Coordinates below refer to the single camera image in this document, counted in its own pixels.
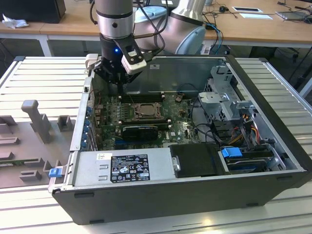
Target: blue cable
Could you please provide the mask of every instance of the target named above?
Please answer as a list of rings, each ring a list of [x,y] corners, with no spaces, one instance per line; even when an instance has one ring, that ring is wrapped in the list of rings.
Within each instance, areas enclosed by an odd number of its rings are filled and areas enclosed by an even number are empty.
[[[215,54],[218,54],[218,51],[219,51],[219,49],[220,49],[220,47],[221,47],[221,42],[222,42],[222,38],[221,38],[220,31],[219,31],[215,26],[213,26],[212,24],[207,23],[207,25],[211,26],[211,27],[218,33],[218,37],[219,37],[219,46],[218,46],[218,48],[217,48],[217,50],[216,50],[216,52],[215,52]]]

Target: gray robot arm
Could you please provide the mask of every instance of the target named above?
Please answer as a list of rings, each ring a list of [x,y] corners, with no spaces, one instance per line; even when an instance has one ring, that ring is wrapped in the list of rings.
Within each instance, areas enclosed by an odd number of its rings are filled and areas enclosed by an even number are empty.
[[[161,36],[166,51],[194,54],[198,50],[205,34],[201,17],[204,2],[205,0],[181,0],[179,6],[172,11],[165,28],[165,8],[160,9],[163,13],[159,17],[153,18],[159,31],[164,28]],[[135,36],[133,35],[132,0],[95,0],[95,6],[102,48],[102,61],[95,68],[95,73],[107,82],[116,84],[118,92],[122,93],[122,86],[132,82],[144,70],[146,62],[152,59],[155,51],[163,46],[162,40],[147,19],[136,24]]]
[[[200,48],[206,30],[202,26],[202,11],[205,0],[181,0],[178,7],[172,11],[168,25],[161,33],[165,41],[164,50],[172,54],[195,54]],[[166,12],[162,7],[145,7],[145,11],[153,18],[152,22],[158,30],[165,24]],[[140,34],[154,32],[154,28],[142,15],[136,13],[135,37]],[[137,39],[137,44],[143,51],[155,50],[162,45],[159,36]]]

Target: screw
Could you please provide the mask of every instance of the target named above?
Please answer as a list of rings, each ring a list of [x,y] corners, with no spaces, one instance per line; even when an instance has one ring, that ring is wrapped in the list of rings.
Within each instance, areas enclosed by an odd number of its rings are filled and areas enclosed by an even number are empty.
[[[180,167],[179,167],[179,165],[174,164],[174,171],[175,171],[175,172],[180,171]]]

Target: power supply label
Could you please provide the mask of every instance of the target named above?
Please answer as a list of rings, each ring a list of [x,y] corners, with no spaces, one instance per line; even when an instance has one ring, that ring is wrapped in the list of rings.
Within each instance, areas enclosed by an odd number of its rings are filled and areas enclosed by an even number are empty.
[[[111,159],[111,182],[122,183],[150,180],[147,155],[113,156]]]

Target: blue plastic tab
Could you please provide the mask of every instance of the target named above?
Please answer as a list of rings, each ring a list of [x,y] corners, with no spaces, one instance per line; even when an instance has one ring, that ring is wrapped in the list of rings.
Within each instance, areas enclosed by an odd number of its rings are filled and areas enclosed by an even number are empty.
[[[62,169],[61,168],[52,168],[52,169],[50,169],[49,177],[50,178],[62,177]]]
[[[91,123],[91,122],[90,122],[89,120],[87,120],[87,119],[84,121],[84,125],[85,125],[85,126],[89,126],[90,123]]]
[[[223,157],[242,157],[242,152],[239,148],[229,147],[221,150]]]
[[[83,126],[83,130],[87,133],[90,130],[90,128],[88,126]]]
[[[87,147],[87,141],[86,140],[81,141],[80,146],[82,148],[86,148]]]
[[[81,135],[81,139],[86,140],[87,138],[88,138],[88,135],[87,135],[87,134],[83,133],[83,134]]]
[[[87,116],[89,116],[92,113],[92,108],[90,106],[87,106]]]

